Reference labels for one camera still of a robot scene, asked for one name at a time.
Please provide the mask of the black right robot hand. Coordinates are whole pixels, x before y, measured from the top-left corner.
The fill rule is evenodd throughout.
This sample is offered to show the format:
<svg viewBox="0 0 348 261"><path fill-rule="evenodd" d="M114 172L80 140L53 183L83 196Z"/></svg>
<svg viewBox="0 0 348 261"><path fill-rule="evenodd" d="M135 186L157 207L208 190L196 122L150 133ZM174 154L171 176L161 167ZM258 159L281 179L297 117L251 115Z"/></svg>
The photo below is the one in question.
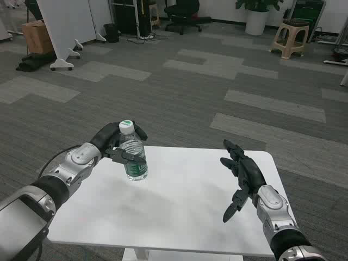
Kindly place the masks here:
<svg viewBox="0 0 348 261"><path fill-rule="evenodd" d="M244 150L237 144L229 140L224 140L223 145L230 155L230 158L221 158L223 166L231 170L234 177L238 179L238 189L232 196L232 203L227 207L223 222L229 221L232 216L241 211L246 201L250 198L253 205L258 204L258 190L266 185L265 178L255 163L255 161L246 156Z"/></svg>

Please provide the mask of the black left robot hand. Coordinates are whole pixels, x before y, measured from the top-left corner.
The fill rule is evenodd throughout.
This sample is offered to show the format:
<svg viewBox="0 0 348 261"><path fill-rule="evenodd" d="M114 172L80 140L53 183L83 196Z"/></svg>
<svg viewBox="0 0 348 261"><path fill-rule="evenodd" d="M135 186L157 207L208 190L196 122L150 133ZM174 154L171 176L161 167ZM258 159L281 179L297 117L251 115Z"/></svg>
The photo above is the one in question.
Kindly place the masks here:
<svg viewBox="0 0 348 261"><path fill-rule="evenodd" d="M101 158L110 158L113 162L126 165L128 163L145 165L146 160L140 156L127 153L120 145L121 131L119 122L108 123L91 139L90 143L96 146Z"/></svg>

